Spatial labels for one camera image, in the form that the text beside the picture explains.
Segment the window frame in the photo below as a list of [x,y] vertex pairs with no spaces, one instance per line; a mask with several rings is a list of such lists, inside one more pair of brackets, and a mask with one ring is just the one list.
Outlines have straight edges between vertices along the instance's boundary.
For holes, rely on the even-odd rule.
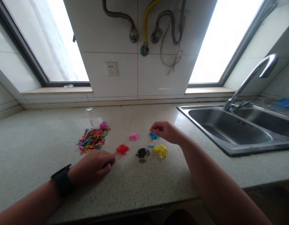
[[262,5],[260,6],[256,16],[252,20],[248,30],[243,36],[240,44],[236,48],[232,58],[230,59],[226,69],[224,70],[219,82],[216,83],[188,83],[188,88],[201,88],[201,87],[223,87],[228,77],[232,73],[234,67],[240,60],[242,54],[248,47],[252,38],[256,34],[260,25],[264,21],[264,19],[276,8],[277,0],[264,0]]
[[4,27],[8,36],[11,38],[14,45],[17,47],[18,51],[34,73],[35,77],[38,79],[42,87],[63,87],[64,85],[73,84],[75,87],[90,87],[90,83],[85,82],[51,82],[48,80],[43,69],[41,68],[39,62],[31,51],[29,45],[18,29],[16,23],[14,22],[12,16],[4,5],[3,1],[0,0],[0,23]]

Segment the speckled countertop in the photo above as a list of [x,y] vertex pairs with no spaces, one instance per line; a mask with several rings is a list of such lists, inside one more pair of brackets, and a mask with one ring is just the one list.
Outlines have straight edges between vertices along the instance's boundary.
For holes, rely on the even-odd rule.
[[[130,150],[116,161],[103,181],[71,195],[48,222],[98,217],[197,197],[179,146],[149,137],[149,128],[160,120],[171,121],[195,139],[242,188],[289,179],[289,150],[228,157],[176,109],[194,104],[95,108],[97,117],[111,127],[103,149],[114,153],[124,143]],[[84,110],[26,110],[0,121],[0,212],[82,157],[74,149],[88,126]],[[132,133],[139,133],[138,141],[128,141]],[[160,160],[152,153],[146,163],[139,163],[137,149],[148,144],[164,144],[169,154]]]

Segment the person's right hand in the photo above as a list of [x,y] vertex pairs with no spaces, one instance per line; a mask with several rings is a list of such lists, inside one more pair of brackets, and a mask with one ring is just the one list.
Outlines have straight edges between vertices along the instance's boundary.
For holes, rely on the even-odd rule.
[[115,154],[93,149],[69,169],[68,177],[77,187],[95,183],[111,171],[114,163]]
[[168,142],[177,145],[179,145],[182,139],[186,136],[186,134],[168,121],[155,122],[152,125],[150,132],[153,132]]

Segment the stainless steel sink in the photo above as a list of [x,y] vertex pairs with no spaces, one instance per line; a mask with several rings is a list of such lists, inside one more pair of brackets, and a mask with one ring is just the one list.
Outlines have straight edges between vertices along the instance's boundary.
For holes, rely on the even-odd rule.
[[256,109],[234,110],[233,113],[267,130],[289,137],[289,120]]
[[252,107],[233,111],[222,106],[177,108],[229,156],[289,149],[289,118]]

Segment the black wristband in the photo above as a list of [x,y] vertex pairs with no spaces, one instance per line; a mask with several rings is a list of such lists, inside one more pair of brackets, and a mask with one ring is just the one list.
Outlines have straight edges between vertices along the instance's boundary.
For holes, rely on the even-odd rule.
[[51,179],[55,180],[60,196],[62,198],[67,197],[77,188],[67,175],[70,166],[71,164],[62,168],[51,176]]

